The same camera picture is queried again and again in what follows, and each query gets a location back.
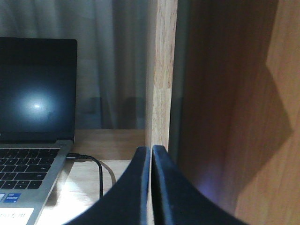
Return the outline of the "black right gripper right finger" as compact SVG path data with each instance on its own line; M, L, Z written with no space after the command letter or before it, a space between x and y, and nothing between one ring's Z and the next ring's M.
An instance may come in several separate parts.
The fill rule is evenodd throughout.
M152 148L152 200L157 225L244 224L200 193L161 145Z

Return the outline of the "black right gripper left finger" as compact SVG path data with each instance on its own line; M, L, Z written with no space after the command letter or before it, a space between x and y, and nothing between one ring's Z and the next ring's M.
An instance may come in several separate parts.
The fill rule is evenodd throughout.
M124 173L95 204L67 225L146 225L150 150L140 146Z

